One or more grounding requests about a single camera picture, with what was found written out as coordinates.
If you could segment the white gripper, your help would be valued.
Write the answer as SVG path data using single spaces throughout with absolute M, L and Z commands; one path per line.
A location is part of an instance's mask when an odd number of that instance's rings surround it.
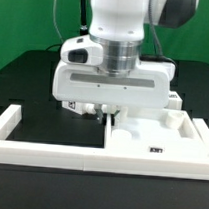
M 102 121 L 102 105 L 116 105 L 112 118 L 121 106 L 162 109 L 168 105 L 169 72 L 163 64 L 140 62 L 125 77 L 111 77 L 96 66 L 59 62 L 54 73 L 52 94 L 58 101 L 94 104 L 98 120 Z

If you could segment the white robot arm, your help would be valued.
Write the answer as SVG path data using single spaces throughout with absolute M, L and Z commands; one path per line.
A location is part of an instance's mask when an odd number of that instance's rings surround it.
M 91 0 L 87 35 L 67 39 L 54 73 L 52 94 L 78 114 L 116 114 L 124 107 L 168 106 L 175 64 L 159 52 L 142 60 L 145 24 L 184 25 L 199 0 Z

